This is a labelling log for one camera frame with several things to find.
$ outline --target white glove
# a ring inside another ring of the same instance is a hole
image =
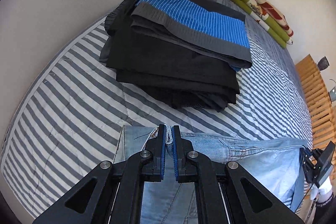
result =
[[[317,186],[314,184],[310,190],[310,200],[314,200],[317,194],[325,195],[326,193],[330,192],[332,188],[333,187],[331,185],[329,177],[325,180],[324,183],[322,183],[319,188],[317,188]]]

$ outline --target bed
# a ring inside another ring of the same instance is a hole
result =
[[[215,1],[243,12],[229,0]],[[123,125],[177,124],[183,132],[247,140],[292,137],[312,145],[310,115],[293,61],[250,16],[246,30],[253,66],[237,73],[241,94],[222,112],[175,110],[134,85],[117,82],[115,71],[99,63],[108,38],[104,20],[49,62],[9,126],[1,172],[33,217],[99,162],[113,161]]]

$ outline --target bamboo shelf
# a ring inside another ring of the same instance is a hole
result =
[[[295,65],[299,74],[306,104],[310,113],[313,149],[324,149],[330,141],[336,142],[335,114],[320,70],[310,55]],[[335,165],[336,153],[332,164]],[[334,168],[330,180],[336,178]]]

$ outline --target metal screw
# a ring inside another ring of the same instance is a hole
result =
[[[111,163],[110,163],[109,161],[107,161],[107,160],[102,161],[102,162],[100,163],[100,168],[102,168],[102,169],[110,168],[110,166],[111,166]]]
[[[235,161],[231,161],[231,162],[228,163],[227,166],[229,166],[229,168],[231,168],[231,169],[237,169],[239,165]]]
[[[188,156],[189,156],[190,158],[197,158],[197,157],[198,157],[198,153],[197,153],[196,151],[190,151],[190,152],[188,153]]]
[[[148,150],[143,150],[140,152],[140,156],[143,158],[147,158],[151,155],[151,153]]]

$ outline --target jeans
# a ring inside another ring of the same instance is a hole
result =
[[[139,152],[152,130],[124,126],[115,163]],[[195,151],[207,155],[212,161],[237,161],[282,202],[293,196],[293,211],[303,198],[304,178],[300,175],[299,150],[307,145],[306,140],[279,138],[250,141],[206,133],[181,133],[181,137],[190,140]],[[168,153],[163,181],[145,182],[140,222],[198,223],[194,184],[175,181],[173,159]]]

